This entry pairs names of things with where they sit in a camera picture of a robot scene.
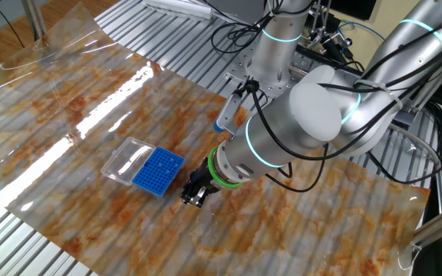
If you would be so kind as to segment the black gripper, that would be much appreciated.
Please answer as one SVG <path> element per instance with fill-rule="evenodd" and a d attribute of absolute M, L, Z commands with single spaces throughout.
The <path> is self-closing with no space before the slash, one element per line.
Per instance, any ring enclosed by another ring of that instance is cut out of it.
<path fill-rule="evenodd" d="M 206 157 L 202 164 L 190 173 L 189 182 L 183 186 L 182 202 L 201 208 L 210 192 L 218 192 L 221 189 L 222 186 L 214 181 Z"/>

